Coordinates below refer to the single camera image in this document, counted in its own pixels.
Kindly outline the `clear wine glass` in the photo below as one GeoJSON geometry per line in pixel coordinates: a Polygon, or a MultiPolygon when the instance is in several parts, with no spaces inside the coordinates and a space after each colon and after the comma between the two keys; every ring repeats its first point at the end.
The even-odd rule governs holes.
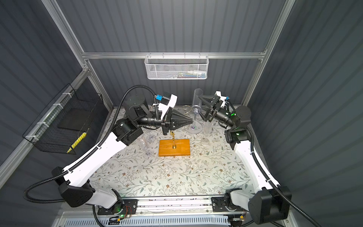
{"type": "Polygon", "coordinates": [[[146,135],[146,141],[148,143],[153,143],[156,139],[157,139],[157,137],[154,134],[147,134],[146,135]]]}
{"type": "Polygon", "coordinates": [[[197,116],[199,116],[202,106],[202,101],[199,99],[199,96],[201,95],[203,95],[203,90],[195,89],[192,102],[193,122],[187,128],[187,131],[191,134],[198,134],[202,132],[202,125],[197,121],[197,116]]]}
{"type": "Polygon", "coordinates": [[[182,107],[183,114],[188,114],[191,111],[191,107],[189,105],[185,105],[182,107]]]}
{"type": "Polygon", "coordinates": [[[147,140],[143,135],[139,136],[140,148],[144,151],[144,156],[146,159],[153,157],[153,152],[150,149],[147,140]]]}
{"type": "Polygon", "coordinates": [[[201,144],[203,146],[207,146],[210,144],[209,135],[213,131],[213,124],[212,122],[206,121],[203,125],[203,138],[201,139],[201,144]]]}

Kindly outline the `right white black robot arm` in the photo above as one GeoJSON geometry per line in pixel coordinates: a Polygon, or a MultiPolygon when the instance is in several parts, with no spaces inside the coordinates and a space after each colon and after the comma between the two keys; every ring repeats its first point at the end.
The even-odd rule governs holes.
{"type": "Polygon", "coordinates": [[[223,99],[218,95],[198,97],[208,108],[201,118],[207,122],[216,119],[226,125],[225,138],[236,155],[243,161],[254,182],[250,193],[242,189],[229,189],[224,199],[213,198],[215,210],[244,210],[250,213],[252,221],[264,224],[287,219],[292,195],[287,187],[281,187],[270,174],[262,159],[254,150],[253,133],[248,128],[251,122],[251,110],[239,106],[229,111],[224,107],[223,99]]]}

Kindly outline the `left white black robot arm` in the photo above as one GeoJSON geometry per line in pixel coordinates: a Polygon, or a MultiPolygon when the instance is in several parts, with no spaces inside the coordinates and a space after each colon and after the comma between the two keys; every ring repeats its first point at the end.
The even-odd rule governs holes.
{"type": "Polygon", "coordinates": [[[174,110],[177,96],[157,96],[151,112],[143,95],[134,95],[124,99],[125,116],[111,125],[111,133],[101,146],[95,145],[96,151],[83,155],[85,161],[77,166],[72,163],[64,169],[55,168],[53,174],[68,171],[57,183],[61,197],[71,206],[83,204],[102,206],[115,213],[124,208],[122,197],[115,189],[106,190],[92,186],[89,178],[113,155],[127,148],[143,134],[142,127],[160,127],[164,135],[181,127],[192,124],[193,120],[174,110]]]}

